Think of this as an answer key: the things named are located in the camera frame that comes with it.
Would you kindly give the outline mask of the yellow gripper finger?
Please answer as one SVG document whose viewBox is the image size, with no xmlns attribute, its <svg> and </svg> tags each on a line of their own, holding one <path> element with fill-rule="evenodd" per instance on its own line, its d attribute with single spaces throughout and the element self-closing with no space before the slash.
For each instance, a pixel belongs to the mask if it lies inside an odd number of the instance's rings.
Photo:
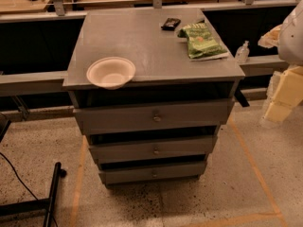
<svg viewBox="0 0 303 227">
<path fill-rule="evenodd" d="M 279 76 L 264 118 L 275 123 L 283 122 L 302 101 L 303 67 L 293 65 Z"/>
</svg>

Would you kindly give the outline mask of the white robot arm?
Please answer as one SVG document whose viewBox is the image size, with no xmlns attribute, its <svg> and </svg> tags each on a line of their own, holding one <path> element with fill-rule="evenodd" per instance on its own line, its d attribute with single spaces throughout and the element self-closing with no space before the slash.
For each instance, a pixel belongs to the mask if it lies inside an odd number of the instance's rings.
<svg viewBox="0 0 303 227">
<path fill-rule="evenodd" d="M 281 25 L 261 36 L 258 45 L 265 48 L 276 46 L 279 58 L 290 65 L 280 75 L 264 114 L 268 121 L 282 122 L 303 101 L 303 1 Z"/>
</svg>

